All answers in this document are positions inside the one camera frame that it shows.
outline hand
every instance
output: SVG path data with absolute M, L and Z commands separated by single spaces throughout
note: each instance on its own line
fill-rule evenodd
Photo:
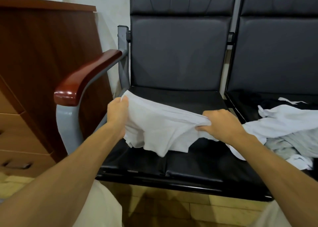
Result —
M 211 125 L 198 126 L 196 129 L 206 131 L 217 140 L 232 145 L 238 136 L 248 135 L 240 121 L 228 110 L 206 110 L 203 115 L 209 118 Z
M 125 124 L 128 118 L 128 97 L 115 98 L 107 107 L 107 124 L 119 134 L 119 139 L 125 136 Z

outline white wall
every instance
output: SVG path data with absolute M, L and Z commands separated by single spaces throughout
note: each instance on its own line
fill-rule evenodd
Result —
M 79 4 L 93 5 L 97 8 L 97 28 L 103 51 L 117 49 L 117 26 L 126 25 L 130 28 L 129 0 L 64 0 Z M 112 93 L 121 90 L 118 76 L 118 65 L 108 71 Z

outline wooden drawer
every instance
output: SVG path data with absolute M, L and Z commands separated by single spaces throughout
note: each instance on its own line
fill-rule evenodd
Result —
M 20 115 L 0 114 L 0 150 L 48 154 Z
M 18 114 L 1 91 L 0 91 L 0 113 Z
M 49 154 L 0 151 L 0 172 L 6 175 L 35 178 L 54 165 Z

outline red-brown armrest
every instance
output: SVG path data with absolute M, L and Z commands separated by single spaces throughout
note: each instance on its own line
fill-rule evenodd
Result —
M 85 86 L 99 72 L 113 64 L 122 56 L 122 52 L 110 49 L 97 59 L 84 64 L 78 70 L 67 76 L 55 89 L 54 101 L 57 105 L 77 106 Z

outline chair backrest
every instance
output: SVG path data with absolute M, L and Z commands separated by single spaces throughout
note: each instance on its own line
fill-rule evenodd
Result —
M 227 91 L 318 94 L 318 0 L 243 0 Z
M 130 0 L 131 85 L 215 90 L 235 0 Z

